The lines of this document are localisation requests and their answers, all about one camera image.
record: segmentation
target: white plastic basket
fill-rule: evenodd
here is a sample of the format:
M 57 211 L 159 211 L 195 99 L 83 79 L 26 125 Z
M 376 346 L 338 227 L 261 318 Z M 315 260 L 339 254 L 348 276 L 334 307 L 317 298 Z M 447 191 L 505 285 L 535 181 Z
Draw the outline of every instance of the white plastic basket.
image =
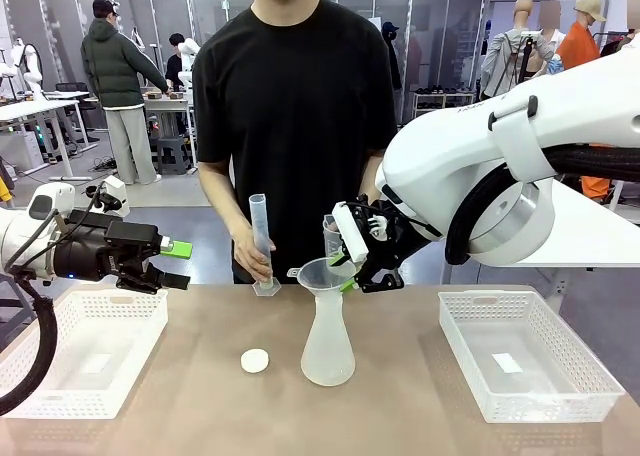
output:
M 58 348 L 40 387 L 8 418 L 113 419 L 167 324 L 167 291 L 74 291 L 55 308 Z M 37 321 L 0 363 L 0 394 L 35 359 Z
M 539 294 L 439 296 L 440 326 L 487 422 L 600 422 L 625 393 Z

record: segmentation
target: gray pants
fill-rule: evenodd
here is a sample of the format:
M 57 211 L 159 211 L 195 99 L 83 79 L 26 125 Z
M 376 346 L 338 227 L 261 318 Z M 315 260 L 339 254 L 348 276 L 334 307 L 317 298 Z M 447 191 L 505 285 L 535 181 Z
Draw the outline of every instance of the gray pants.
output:
M 152 183 L 156 178 L 156 170 L 151 162 L 151 148 L 142 108 L 107 110 L 105 115 L 120 179 L 125 184 L 133 184 L 137 176 L 142 184 Z

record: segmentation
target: round white lid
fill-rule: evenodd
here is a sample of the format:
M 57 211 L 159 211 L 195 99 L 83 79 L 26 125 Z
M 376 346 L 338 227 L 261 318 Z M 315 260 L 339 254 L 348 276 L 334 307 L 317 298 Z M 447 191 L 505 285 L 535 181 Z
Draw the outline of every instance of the round white lid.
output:
M 247 373 L 259 373 L 269 365 L 269 353 L 264 349 L 250 349 L 240 357 L 240 365 Z

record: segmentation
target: black t-shirt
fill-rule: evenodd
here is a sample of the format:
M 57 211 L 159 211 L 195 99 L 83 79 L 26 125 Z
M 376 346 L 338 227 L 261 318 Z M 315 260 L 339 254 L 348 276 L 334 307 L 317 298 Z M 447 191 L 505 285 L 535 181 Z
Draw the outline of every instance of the black t-shirt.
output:
M 193 69 L 198 159 L 233 159 L 238 204 L 265 193 L 274 274 L 324 256 L 322 221 L 358 195 L 368 151 L 396 133 L 389 55 L 366 19 L 321 0 L 304 22 L 249 9 L 202 47 Z M 234 274 L 250 276 L 234 261 Z
M 178 73 L 182 71 L 182 59 L 177 54 L 174 54 L 167 61 L 167 73 L 164 75 L 165 79 L 168 79 L 173 83 L 173 90 L 178 91 L 180 86 L 184 86 Z

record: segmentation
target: green puffer jacket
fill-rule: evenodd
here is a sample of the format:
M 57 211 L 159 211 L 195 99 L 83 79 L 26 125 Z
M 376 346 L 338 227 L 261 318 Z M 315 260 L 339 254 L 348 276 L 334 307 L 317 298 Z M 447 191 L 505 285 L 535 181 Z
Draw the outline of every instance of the green puffer jacket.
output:
M 103 108 L 142 104 L 138 73 L 162 92 L 169 89 L 151 60 L 106 19 L 93 20 L 80 51 L 89 85 Z

